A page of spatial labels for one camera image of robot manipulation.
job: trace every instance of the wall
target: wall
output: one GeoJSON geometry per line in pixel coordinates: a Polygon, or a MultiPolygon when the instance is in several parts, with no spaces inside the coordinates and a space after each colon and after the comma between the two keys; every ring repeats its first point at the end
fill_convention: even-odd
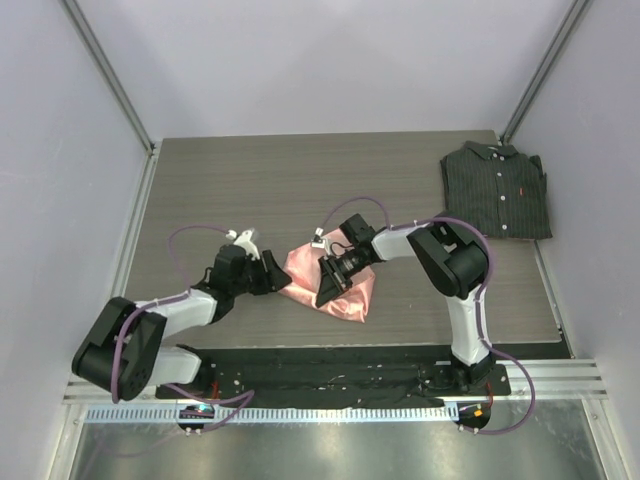
{"type": "Polygon", "coordinates": [[[0,477],[42,480],[145,155],[57,2],[0,31],[0,477]]]}
{"type": "Polygon", "coordinates": [[[595,357],[640,461],[640,4],[593,2],[514,143],[549,174],[542,244],[570,338],[595,357]]]}
{"type": "Polygon", "coordinates": [[[502,130],[570,0],[80,0],[153,138],[502,130]]]}

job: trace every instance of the white ruler strip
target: white ruler strip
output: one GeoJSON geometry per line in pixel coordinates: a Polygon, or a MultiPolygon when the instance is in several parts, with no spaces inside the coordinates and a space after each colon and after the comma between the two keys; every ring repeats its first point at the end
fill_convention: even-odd
{"type": "MultiPolygon", "coordinates": [[[[180,418],[185,404],[128,404],[92,405],[85,423],[199,423],[219,422],[234,409],[215,407],[215,416],[209,418],[180,418]]],[[[245,408],[229,423],[366,423],[366,422],[444,422],[458,420],[455,402],[446,402],[439,408],[300,410],[294,408],[245,408]]]]}

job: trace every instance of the dark green shirt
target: dark green shirt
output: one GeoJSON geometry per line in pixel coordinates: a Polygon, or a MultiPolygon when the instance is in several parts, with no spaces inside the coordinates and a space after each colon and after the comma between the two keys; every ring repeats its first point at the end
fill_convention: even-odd
{"type": "Polygon", "coordinates": [[[540,157],[467,142],[440,162],[447,211],[498,238],[551,237],[540,157]]]}

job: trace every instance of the pink garment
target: pink garment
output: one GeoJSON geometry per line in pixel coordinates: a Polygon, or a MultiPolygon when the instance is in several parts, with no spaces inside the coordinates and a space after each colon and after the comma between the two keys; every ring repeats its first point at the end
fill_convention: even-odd
{"type": "MultiPolygon", "coordinates": [[[[334,230],[325,237],[329,239],[329,242],[339,242],[342,245],[348,243],[340,230],[334,230]]],[[[341,247],[336,245],[334,249],[336,253],[342,253],[341,247]]],[[[324,250],[313,248],[308,243],[289,252],[284,264],[284,271],[291,276],[292,282],[280,290],[280,293],[296,302],[334,317],[364,323],[373,294],[375,273],[371,268],[365,268],[352,277],[353,287],[348,292],[322,307],[316,308],[316,293],[320,287],[318,259],[324,254],[324,250]]]]}

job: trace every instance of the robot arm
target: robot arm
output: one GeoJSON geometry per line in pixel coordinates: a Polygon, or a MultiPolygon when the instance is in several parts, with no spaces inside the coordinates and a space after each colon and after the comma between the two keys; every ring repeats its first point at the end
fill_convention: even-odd
{"type": "Polygon", "coordinates": [[[465,228],[445,222],[385,228],[376,233],[360,215],[349,218],[340,229],[353,248],[339,257],[328,254],[320,259],[322,278],[316,306],[342,295],[351,287],[351,277],[366,266],[415,256],[446,297],[456,382],[461,387],[481,383],[495,361],[477,325],[479,309],[482,331],[486,332],[484,291],[476,297],[487,274],[488,259],[478,239],[465,228]]]}
{"type": "Polygon", "coordinates": [[[73,358],[73,373],[111,391],[114,339],[136,309],[155,302],[129,329],[120,356],[119,398],[131,400],[147,385],[167,383],[203,391],[207,385],[201,385],[199,379],[211,378],[211,362],[183,345],[161,347],[162,340],[187,328],[219,321],[233,308],[238,295],[265,295],[291,283],[270,250],[260,255],[255,236],[254,230],[246,230],[232,244],[224,245],[204,278],[178,297],[151,302],[122,297],[109,300],[73,358]]]}

